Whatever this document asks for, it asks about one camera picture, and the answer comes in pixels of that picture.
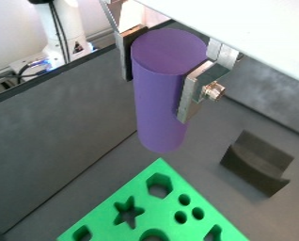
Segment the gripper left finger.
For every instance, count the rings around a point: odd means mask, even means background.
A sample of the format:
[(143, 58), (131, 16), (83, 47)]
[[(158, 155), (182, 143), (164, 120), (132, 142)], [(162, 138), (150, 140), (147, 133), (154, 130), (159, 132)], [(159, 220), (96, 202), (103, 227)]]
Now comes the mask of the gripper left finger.
[(135, 39), (148, 31), (143, 24), (143, 6), (135, 0), (99, 0), (119, 49), (120, 71), (126, 81), (134, 79), (131, 46)]

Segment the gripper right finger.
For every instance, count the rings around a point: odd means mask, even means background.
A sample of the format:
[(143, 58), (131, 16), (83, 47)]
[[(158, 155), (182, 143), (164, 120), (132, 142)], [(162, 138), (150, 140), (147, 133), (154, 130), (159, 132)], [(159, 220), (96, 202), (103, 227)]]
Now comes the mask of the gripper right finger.
[(238, 60), (239, 51), (211, 39), (207, 44), (207, 60), (186, 75), (178, 108), (178, 120), (187, 123), (200, 110), (203, 101), (219, 101), (224, 86), (218, 80), (230, 73)]

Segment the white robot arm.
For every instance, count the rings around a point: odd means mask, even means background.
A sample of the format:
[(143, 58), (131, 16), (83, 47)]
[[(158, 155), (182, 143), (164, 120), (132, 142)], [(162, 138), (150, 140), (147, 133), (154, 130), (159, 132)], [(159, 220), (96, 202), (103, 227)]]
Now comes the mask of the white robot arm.
[[(115, 31), (116, 46), (120, 53), (122, 77), (130, 81), (132, 76), (131, 46), (135, 39), (148, 31), (142, 23), (143, 7), (135, 0), (98, 0), (111, 27)], [(19, 69), (17, 79), (29, 77), (25, 70), (46, 65), (50, 69), (94, 52), (87, 41), (80, 21), (76, 0), (28, 0), (37, 11), (48, 44), (42, 57)], [(200, 109), (206, 99), (218, 101), (224, 95), (224, 87), (218, 80), (231, 71), (239, 51), (216, 40), (207, 45), (207, 60), (184, 77), (182, 97), (178, 105), (178, 120), (187, 122)]]

